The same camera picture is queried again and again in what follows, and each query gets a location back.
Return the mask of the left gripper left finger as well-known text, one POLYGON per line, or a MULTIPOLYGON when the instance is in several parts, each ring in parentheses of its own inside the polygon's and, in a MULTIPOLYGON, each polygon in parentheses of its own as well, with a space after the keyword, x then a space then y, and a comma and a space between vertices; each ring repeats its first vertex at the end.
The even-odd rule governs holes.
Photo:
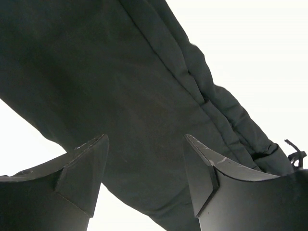
POLYGON ((57 158, 0 178, 3 231, 85 231, 108 156, 100 135, 57 158))

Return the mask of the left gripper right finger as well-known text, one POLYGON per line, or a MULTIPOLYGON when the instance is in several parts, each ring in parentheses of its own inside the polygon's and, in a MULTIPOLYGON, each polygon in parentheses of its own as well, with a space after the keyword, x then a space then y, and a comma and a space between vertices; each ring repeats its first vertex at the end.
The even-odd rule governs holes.
POLYGON ((184 137, 193 212, 203 231, 305 231, 308 228, 306 153, 288 156, 294 173, 280 177, 245 167, 184 137))

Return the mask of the black trousers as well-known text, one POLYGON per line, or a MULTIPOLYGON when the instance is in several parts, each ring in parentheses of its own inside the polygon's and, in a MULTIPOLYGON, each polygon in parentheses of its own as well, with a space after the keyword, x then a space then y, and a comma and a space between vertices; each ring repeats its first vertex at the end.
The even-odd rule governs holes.
POLYGON ((190 43, 164 0, 3 0, 0 97, 74 149, 107 134, 103 184, 167 231, 198 231, 183 160, 190 134, 248 168, 294 169, 190 43))

